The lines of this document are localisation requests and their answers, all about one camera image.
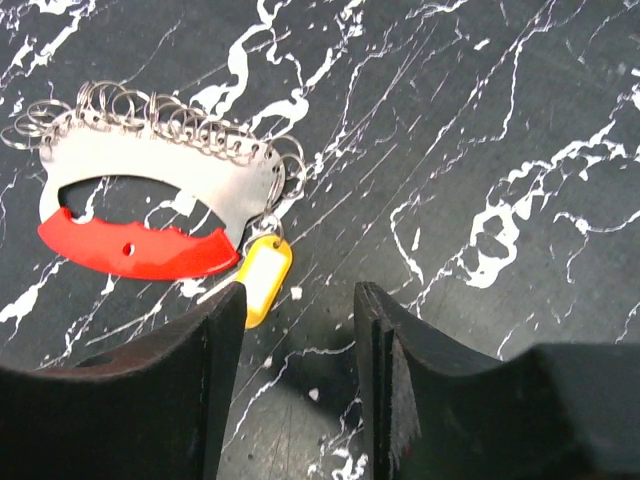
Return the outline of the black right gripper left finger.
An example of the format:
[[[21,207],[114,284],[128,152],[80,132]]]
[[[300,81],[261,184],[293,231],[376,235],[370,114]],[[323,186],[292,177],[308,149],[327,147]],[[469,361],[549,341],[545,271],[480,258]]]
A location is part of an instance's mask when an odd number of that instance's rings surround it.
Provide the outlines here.
[[[246,320],[231,283],[67,368],[1,371],[5,479],[213,479]]]

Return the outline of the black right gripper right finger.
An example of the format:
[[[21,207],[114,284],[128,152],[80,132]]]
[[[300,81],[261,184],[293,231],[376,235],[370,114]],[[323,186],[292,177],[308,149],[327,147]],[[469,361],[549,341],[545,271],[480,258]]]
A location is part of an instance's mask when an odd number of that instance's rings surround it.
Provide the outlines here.
[[[542,343],[500,361],[354,291],[366,451],[375,479],[635,479],[639,348]]]

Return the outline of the metal key organizer red handle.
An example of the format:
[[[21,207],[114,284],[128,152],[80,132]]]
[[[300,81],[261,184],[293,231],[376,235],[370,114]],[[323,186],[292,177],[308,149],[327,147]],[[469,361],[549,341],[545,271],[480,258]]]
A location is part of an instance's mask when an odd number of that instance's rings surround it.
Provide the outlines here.
[[[2,142],[34,150],[46,173],[38,234],[82,267],[145,281],[224,272],[236,265],[246,227],[268,221],[276,205],[307,182],[304,151],[277,149],[247,129],[214,119],[177,97],[111,81],[84,83],[74,103],[32,103],[1,132]],[[77,220],[60,191],[101,177],[153,180],[185,192],[221,221],[205,236],[139,222]]]

